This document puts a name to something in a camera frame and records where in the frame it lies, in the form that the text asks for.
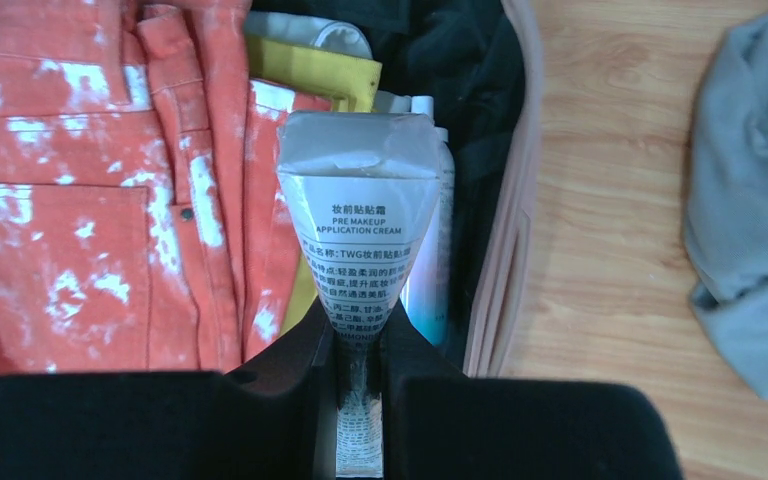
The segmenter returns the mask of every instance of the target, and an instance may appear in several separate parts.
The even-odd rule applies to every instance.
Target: bottle cap
[[[372,108],[378,113],[410,113],[411,97],[378,90]]]
[[[372,59],[372,48],[363,32],[346,22],[331,22],[319,32],[311,45],[330,52]]]
[[[437,135],[443,143],[449,143],[449,131],[447,129],[443,127],[434,127],[434,130],[437,130]]]
[[[411,113],[421,113],[428,115],[428,118],[434,122],[434,97],[429,95],[418,95],[411,98]]]

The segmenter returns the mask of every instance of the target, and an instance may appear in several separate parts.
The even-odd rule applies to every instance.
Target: white bottle
[[[417,96],[411,99],[411,112],[434,120],[434,99]],[[411,323],[432,345],[446,340],[449,319],[449,272],[452,254],[452,217],[455,200],[455,161],[446,142],[449,132],[436,128],[440,135],[442,157],[440,197],[431,224],[419,248],[408,280],[399,296]]]
[[[310,45],[326,52],[372,60],[372,48],[363,32],[346,22],[279,12],[249,12],[246,33],[294,45]]]

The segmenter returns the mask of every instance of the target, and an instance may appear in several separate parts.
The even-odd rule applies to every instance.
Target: belt loop
[[[130,0],[98,2],[99,27],[103,42],[101,47],[104,50],[101,67],[110,88],[110,101],[114,105],[131,103],[122,65],[122,16],[135,14],[135,9],[129,8],[132,3]]]

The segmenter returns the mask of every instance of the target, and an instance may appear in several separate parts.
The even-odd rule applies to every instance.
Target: white squeeze tube
[[[295,112],[281,133],[276,172],[337,333],[339,477],[383,476],[374,349],[431,220],[440,155],[424,115]]]
[[[434,98],[411,99],[411,112],[434,120]],[[429,343],[440,346],[446,340],[449,317],[449,263],[452,256],[452,216],[455,201],[455,161],[442,142],[449,141],[445,128],[436,128],[441,140],[440,197],[428,232],[419,248],[401,299],[408,318]]]

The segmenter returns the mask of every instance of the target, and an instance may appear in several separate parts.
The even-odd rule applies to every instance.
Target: spray bottle
[[[411,99],[411,113],[434,121],[434,98]],[[426,340],[440,346],[446,340],[449,314],[449,272],[452,254],[452,217],[455,195],[455,161],[446,143],[449,132],[436,127],[440,137],[440,197],[416,261],[399,296],[411,323]]]

